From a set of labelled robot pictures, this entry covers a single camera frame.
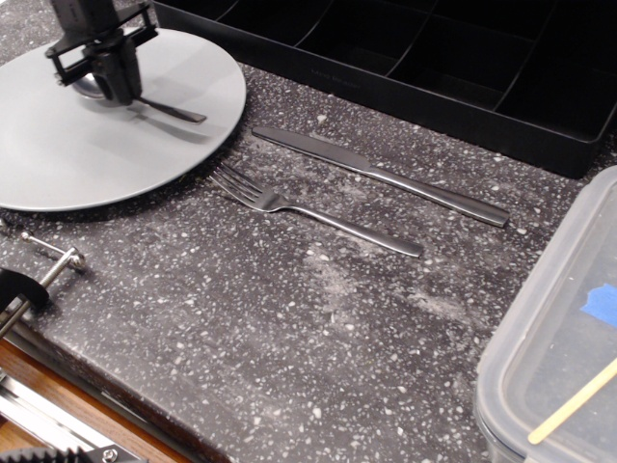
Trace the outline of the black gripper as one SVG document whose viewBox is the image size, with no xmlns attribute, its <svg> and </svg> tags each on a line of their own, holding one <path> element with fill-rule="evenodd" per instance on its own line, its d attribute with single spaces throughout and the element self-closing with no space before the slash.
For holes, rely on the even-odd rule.
<svg viewBox="0 0 617 463">
<path fill-rule="evenodd" d="M 142 93 L 138 46 L 157 36 L 149 1 L 116 9 L 111 1 L 53 1 L 64 32 L 45 52 L 64 86 L 91 73 L 103 96 L 127 104 Z"/>
</svg>

